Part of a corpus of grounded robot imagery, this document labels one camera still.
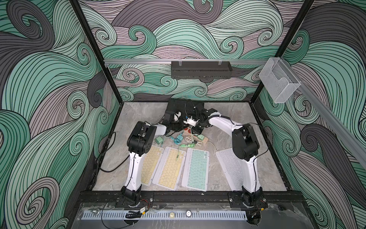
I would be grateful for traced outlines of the teal charger adapter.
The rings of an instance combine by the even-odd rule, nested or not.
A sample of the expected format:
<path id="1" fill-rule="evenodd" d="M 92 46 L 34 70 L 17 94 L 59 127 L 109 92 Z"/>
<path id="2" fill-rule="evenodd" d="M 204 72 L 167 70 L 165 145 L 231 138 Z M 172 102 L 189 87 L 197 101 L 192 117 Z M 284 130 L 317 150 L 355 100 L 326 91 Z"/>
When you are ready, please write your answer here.
<path id="1" fill-rule="evenodd" d="M 180 134 L 180 135 L 178 135 L 178 136 L 176 137 L 176 139 L 175 139 L 175 143 L 176 143 L 177 145 L 179 145 L 179 144 L 181 144 L 181 143 L 182 143 L 183 139 L 184 139 L 183 135 L 182 135 L 182 134 Z"/>

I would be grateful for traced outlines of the light green charger adapter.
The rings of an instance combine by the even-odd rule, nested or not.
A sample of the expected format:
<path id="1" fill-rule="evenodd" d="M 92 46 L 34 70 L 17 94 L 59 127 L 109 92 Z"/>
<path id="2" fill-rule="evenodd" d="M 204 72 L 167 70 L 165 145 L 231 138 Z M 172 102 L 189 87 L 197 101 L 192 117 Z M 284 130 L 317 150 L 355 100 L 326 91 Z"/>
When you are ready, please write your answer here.
<path id="1" fill-rule="evenodd" d="M 161 137 L 161 136 L 158 136 L 156 139 L 155 139 L 155 142 L 156 144 L 158 145 L 162 145 L 164 143 L 164 139 Z"/>

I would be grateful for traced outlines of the yellow keyboard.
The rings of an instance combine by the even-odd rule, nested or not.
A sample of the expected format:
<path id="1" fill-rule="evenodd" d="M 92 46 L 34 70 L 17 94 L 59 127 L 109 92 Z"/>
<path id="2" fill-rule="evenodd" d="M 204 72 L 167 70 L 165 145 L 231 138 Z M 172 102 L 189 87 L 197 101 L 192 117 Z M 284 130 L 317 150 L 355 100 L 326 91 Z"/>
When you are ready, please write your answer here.
<path id="1" fill-rule="evenodd" d="M 181 176 L 183 165 L 185 163 L 186 151 L 178 150 L 172 147 L 164 149 L 161 161 L 152 183 L 175 191 Z"/>
<path id="2" fill-rule="evenodd" d="M 161 158 L 163 156 L 164 150 L 164 148 L 152 146 L 150 151 L 146 154 L 141 174 L 141 182 L 143 185 L 151 185 Z"/>

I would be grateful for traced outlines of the white keyboard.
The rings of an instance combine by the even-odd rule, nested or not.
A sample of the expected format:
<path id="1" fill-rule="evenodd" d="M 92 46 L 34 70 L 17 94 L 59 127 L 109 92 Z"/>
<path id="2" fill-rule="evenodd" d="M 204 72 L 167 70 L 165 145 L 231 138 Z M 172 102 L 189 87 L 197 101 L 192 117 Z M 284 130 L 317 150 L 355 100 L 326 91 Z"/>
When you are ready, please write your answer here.
<path id="1" fill-rule="evenodd" d="M 217 151 L 216 157 L 221 165 L 229 187 L 232 191 L 241 191 L 243 185 L 243 175 L 240 167 L 240 160 L 233 150 L 225 149 Z"/>

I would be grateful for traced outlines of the green keyboard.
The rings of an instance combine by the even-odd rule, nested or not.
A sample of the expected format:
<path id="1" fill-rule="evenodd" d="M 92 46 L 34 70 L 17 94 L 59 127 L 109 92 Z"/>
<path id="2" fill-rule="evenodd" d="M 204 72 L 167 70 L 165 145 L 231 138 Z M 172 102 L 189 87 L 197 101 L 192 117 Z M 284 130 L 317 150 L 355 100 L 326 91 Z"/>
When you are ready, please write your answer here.
<path id="1" fill-rule="evenodd" d="M 209 151 L 188 148 L 185 159 L 182 187 L 207 191 Z"/>

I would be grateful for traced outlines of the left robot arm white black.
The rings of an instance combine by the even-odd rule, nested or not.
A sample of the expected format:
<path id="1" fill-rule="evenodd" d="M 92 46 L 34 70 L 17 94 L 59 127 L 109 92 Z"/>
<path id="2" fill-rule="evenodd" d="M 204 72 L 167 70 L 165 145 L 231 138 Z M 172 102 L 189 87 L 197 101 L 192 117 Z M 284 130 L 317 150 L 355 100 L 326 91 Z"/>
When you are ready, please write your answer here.
<path id="1" fill-rule="evenodd" d="M 126 184 L 121 188 L 124 200 L 129 205 L 137 205 L 142 188 L 141 175 L 146 154 L 150 151 L 157 136 L 169 133 L 174 128 L 181 129 L 180 114 L 166 111 L 163 119 L 157 124 L 139 121 L 127 139 L 130 156 Z"/>

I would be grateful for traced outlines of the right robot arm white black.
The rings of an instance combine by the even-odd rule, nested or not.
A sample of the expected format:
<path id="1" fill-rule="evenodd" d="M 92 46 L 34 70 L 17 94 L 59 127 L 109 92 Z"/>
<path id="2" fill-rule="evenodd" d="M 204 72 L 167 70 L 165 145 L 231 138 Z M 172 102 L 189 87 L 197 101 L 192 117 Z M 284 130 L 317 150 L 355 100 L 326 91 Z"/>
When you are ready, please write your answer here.
<path id="1" fill-rule="evenodd" d="M 240 160 L 241 173 L 244 176 L 242 200 L 248 206 L 255 205 L 262 196 L 263 189 L 260 185 L 256 168 L 260 144 L 252 125 L 235 122 L 215 109 L 207 110 L 194 107 L 193 115 L 188 115 L 187 117 L 193 119 L 191 124 L 193 127 L 203 129 L 214 126 L 232 138 L 232 150 L 234 155 Z"/>

